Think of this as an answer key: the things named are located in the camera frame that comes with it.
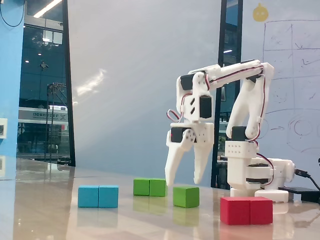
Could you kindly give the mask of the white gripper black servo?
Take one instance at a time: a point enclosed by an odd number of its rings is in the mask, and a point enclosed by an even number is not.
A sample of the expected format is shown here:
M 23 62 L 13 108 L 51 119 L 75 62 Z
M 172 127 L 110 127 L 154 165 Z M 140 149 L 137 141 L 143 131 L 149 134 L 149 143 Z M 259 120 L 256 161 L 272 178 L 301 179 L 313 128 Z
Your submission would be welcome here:
M 194 183 L 199 184 L 206 169 L 214 144 L 214 124 L 210 122 L 171 123 L 167 132 L 168 155 L 165 164 L 165 180 L 168 187 L 174 184 L 175 176 L 185 152 L 194 149 Z

